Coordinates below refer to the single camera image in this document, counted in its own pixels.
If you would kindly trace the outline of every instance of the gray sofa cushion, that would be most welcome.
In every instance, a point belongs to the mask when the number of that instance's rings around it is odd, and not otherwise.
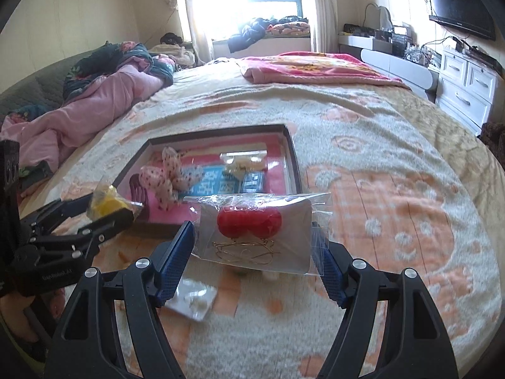
[[[70,68],[91,53],[87,51],[64,58],[7,88],[0,94],[0,125],[5,115],[24,105],[44,104],[53,110],[59,108],[63,104],[63,81]]]

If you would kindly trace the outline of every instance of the bed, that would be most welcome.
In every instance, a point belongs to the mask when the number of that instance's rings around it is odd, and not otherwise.
[[[235,63],[175,74],[174,84],[135,105],[77,149],[23,201],[25,215],[55,198],[91,192],[114,178],[146,139],[189,130],[285,123],[304,191],[332,193],[335,240],[383,270],[422,275],[448,329],[460,376],[488,348],[502,321],[505,175],[491,152],[433,104],[400,87],[248,82]],[[60,232],[73,232],[77,217]],[[94,265],[127,267],[159,239],[121,234]],[[204,322],[160,311],[188,378],[315,377],[343,312],[319,277],[239,275],[191,258],[185,276],[218,287]],[[118,324],[130,370],[140,373],[124,306]],[[379,306],[363,373],[373,370],[384,307]]]

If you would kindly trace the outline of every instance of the blue gripper pad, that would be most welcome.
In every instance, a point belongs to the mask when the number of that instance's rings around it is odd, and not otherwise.
[[[158,291],[155,294],[156,306],[163,306],[165,302],[174,297],[182,273],[188,262],[195,242],[194,225],[186,222],[170,244],[171,251],[159,270],[159,280],[156,284]]]
[[[312,258],[316,263],[324,287],[330,299],[345,309],[349,305],[349,297],[345,294],[344,274],[327,249],[329,242],[322,234],[319,227],[312,226]]]

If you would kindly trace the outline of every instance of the white package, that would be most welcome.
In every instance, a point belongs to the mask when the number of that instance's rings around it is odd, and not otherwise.
[[[196,280],[181,278],[175,295],[165,306],[190,319],[201,322],[217,295],[217,289]]]
[[[200,213],[193,255],[262,271],[320,274],[314,266],[314,260],[322,258],[321,251],[314,249],[312,223],[317,222],[317,226],[321,228],[322,225],[327,232],[331,216],[328,200],[331,198],[327,193],[186,197],[185,201],[198,202],[194,209]],[[234,213],[226,229],[220,221],[223,212]],[[262,222],[264,215],[267,215],[266,222]],[[261,236],[258,225],[264,224],[275,231]]]

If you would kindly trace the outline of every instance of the small red object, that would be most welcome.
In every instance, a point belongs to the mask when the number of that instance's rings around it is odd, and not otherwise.
[[[247,211],[240,207],[222,207],[218,213],[218,229],[230,239],[237,239],[247,232]]]
[[[282,215],[276,207],[254,210],[248,229],[259,239],[272,238],[282,226]]]

